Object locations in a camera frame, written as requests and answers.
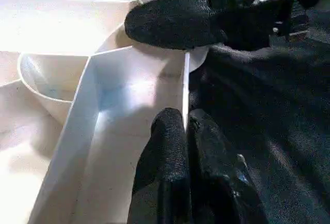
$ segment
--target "circular cup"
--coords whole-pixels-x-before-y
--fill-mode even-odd
[[[65,123],[88,57],[21,54],[18,73],[43,107]]]

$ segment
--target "plastic compartment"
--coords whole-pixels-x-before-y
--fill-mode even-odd
[[[135,0],[0,0],[0,50],[90,56],[136,4]]]
[[[37,93],[35,85],[28,89],[17,80],[18,53],[8,51],[24,51],[33,59],[49,54],[87,58],[102,44],[103,50],[127,46],[128,38],[116,31],[136,3],[0,0],[0,223],[27,223],[62,129],[40,102],[64,122],[60,108],[68,109],[71,102],[65,99],[74,95],[54,101],[54,92],[49,97]]]
[[[62,126],[20,80],[0,87],[0,223],[27,223]]]
[[[154,117],[174,107],[187,121],[188,76],[183,51],[139,44],[91,57],[29,223],[126,223]]]

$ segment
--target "white cylinder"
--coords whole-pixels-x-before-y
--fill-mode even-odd
[[[43,107],[64,124],[88,57],[21,54],[18,72]]]

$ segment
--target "black cloth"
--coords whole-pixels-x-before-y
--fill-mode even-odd
[[[253,51],[214,45],[190,74],[187,144],[195,223],[330,223],[330,12],[308,15],[306,40],[274,41]],[[201,35],[198,29],[193,34]],[[245,172],[250,194],[242,194],[246,184],[226,184],[239,178],[233,168]],[[203,175],[232,177],[205,181]],[[243,196],[243,204],[235,196]]]
[[[190,75],[203,109],[246,160],[269,223],[330,223],[330,45],[254,53],[214,46]]]

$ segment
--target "black glove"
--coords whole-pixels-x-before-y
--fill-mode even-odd
[[[268,223],[242,156],[212,118],[164,109],[136,169],[128,223]]]

